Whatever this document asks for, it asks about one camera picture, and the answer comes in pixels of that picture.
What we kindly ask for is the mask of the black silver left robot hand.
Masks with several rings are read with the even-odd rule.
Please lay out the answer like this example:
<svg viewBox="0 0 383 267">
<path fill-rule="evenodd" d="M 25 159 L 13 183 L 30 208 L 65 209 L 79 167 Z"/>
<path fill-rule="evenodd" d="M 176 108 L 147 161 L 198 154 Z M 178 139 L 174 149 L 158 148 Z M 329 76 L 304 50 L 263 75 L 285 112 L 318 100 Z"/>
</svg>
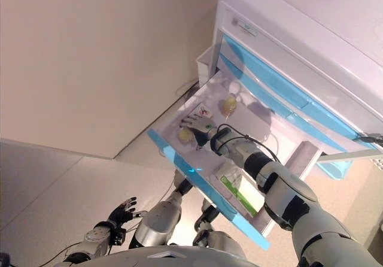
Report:
<svg viewBox="0 0 383 267">
<path fill-rule="evenodd" d="M 108 221 L 113 222 L 115 225 L 123 225 L 132 219 L 143 218 L 148 214 L 148 211 L 137 211 L 135 205 L 136 197 L 123 201 L 111 212 Z"/>
</svg>

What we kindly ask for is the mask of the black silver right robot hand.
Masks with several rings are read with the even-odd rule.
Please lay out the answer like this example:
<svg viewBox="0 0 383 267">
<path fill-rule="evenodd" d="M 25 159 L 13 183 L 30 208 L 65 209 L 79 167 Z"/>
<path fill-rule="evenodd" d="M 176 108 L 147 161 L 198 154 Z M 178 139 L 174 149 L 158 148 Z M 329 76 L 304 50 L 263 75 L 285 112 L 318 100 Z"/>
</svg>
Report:
<svg viewBox="0 0 383 267">
<path fill-rule="evenodd" d="M 190 130 L 198 147 L 203 147 L 217 133 L 217 125 L 209 117 L 192 114 L 183 118 L 181 128 Z"/>
</svg>

